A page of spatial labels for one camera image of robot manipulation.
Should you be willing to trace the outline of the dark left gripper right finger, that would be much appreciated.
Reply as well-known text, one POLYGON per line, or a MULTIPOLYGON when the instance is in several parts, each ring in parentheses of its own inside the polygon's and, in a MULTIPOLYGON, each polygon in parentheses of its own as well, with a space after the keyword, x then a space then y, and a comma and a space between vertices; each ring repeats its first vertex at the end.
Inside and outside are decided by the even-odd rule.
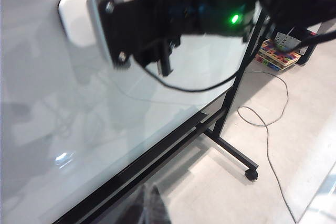
POLYGON ((170 223, 170 216, 156 185, 145 197, 145 223, 170 223))

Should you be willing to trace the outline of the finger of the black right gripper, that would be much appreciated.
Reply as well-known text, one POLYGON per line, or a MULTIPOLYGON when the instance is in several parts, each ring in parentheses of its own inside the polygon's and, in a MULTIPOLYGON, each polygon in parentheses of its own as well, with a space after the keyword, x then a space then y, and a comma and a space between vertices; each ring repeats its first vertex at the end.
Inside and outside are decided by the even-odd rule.
POLYGON ((147 28, 148 0, 94 0, 94 32, 114 68, 131 66, 130 57, 145 48, 147 28))

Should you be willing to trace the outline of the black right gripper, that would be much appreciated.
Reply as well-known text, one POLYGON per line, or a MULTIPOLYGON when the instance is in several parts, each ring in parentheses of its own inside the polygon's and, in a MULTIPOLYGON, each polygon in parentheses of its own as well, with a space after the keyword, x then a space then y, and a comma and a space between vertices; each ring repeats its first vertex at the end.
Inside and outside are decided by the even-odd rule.
POLYGON ((169 56, 179 46, 182 35, 240 37, 243 42, 253 27, 256 0, 140 0, 145 9, 142 19, 149 24, 140 29, 142 44, 135 61, 145 68, 159 63, 161 75, 172 69, 169 56))

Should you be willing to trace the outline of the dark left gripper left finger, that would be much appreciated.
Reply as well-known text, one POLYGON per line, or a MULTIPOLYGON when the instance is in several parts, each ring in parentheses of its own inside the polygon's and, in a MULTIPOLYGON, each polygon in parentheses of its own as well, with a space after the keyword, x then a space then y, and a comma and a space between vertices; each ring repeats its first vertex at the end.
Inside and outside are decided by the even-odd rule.
POLYGON ((142 185, 136 190, 136 194, 119 217, 119 223, 143 223, 145 193, 146 185, 142 185))

